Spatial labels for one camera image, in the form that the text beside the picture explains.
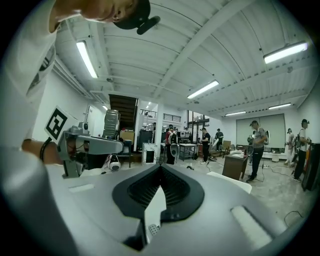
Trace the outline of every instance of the concrete floor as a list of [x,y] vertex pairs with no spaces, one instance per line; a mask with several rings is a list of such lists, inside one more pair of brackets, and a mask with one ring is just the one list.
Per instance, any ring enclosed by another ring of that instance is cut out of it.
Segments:
[[[192,166],[195,172],[203,174],[209,172],[222,174],[225,158],[219,157],[217,162],[210,162],[208,166],[201,165],[200,161],[201,159],[188,159],[185,161],[178,159],[175,164],[185,168]],[[262,159],[260,165],[257,180],[250,184],[252,186],[251,195],[269,207],[282,220],[291,211],[299,211],[303,217],[306,217],[314,206],[314,202],[319,194],[319,187],[314,191],[303,191],[301,183],[293,180],[291,173],[294,169],[284,166],[284,161],[272,162]],[[141,166],[141,163],[131,163],[131,168],[139,166]],[[129,169],[129,163],[125,162],[121,169]],[[252,166],[248,164],[244,179],[242,180],[243,182],[246,182],[248,175],[251,174],[251,170]],[[300,219],[301,217],[297,212],[292,212],[285,218],[285,221],[290,226]]]

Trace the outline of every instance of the fluorescent light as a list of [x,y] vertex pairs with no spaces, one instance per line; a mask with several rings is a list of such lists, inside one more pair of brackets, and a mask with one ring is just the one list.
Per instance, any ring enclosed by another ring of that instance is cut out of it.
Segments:
[[195,93],[191,94],[188,96],[188,99],[192,99],[196,96],[198,96],[199,94],[202,94],[204,93],[205,91],[208,91],[210,90],[212,87],[215,87],[217,86],[219,83],[217,81],[213,81],[213,82],[210,82],[208,85],[206,85],[205,87],[201,88],[200,90],[197,90]]
[[241,112],[236,112],[236,113],[230,113],[230,114],[225,114],[225,116],[233,116],[233,115],[239,115],[239,114],[244,114],[247,113],[246,111],[241,111]]
[[278,105],[278,106],[271,106],[271,107],[269,107],[269,110],[280,109],[280,108],[284,108],[284,107],[288,107],[288,106],[291,106],[291,103],[286,103],[286,104],[282,104],[282,105]]
[[306,49],[308,49],[308,44],[306,42],[298,42],[265,55],[264,61],[266,64],[268,64],[268,63],[280,60],[284,57],[305,51]]
[[96,72],[94,70],[94,67],[92,66],[92,63],[90,61],[85,42],[77,42],[76,43],[76,47],[78,47],[80,55],[81,55],[81,57],[83,59],[83,62],[85,64],[86,68],[88,69],[90,75],[93,78],[98,78],[98,76],[97,76],[97,74],[96,74]]

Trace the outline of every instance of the railing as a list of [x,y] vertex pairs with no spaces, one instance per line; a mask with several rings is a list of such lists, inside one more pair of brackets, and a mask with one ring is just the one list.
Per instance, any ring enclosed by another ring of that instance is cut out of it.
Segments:
[[158,113],[146,109],[140,109],[140,115],[148,116],[149,118],[157,118]]
[[[158,112],[149,111],[149,110],[146,110],[146,109],[141,109],[140,110],[140,114],[148,116],[149,118],[157,118],[157,116],[158,116]],[[179,122],[180,123],[181,122],[181,116],[164,113],[163,114],[163,120],[175,121],[175,122]]]

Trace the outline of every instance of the cardboard box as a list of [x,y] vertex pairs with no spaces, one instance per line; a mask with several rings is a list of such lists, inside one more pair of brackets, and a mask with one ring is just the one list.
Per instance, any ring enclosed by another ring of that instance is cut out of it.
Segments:
[[135,132],[134,131],[120,131],[120,138],[125,140],[131,140],[132,144],[135,142]]

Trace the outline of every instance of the sneaker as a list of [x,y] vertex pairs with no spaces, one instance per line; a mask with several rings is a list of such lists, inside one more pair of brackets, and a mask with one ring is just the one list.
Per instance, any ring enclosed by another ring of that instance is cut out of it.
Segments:
[[246,183],[251,183],[251,182],[254,182],[255,178],[251,178],[251,175],[250,175],[250,179],[247,179]]

